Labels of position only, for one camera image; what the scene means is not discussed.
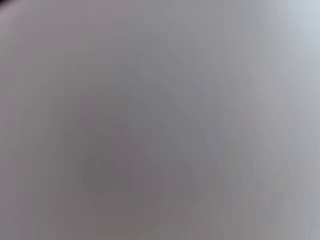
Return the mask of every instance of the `gray surface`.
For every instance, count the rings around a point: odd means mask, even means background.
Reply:
[[[316,240],[316,1],[0,11],[0,238]]]

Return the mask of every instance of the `blurry surface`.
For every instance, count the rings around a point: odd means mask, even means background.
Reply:
[[[1,239],[319,239],[317,9],[6,5]]]

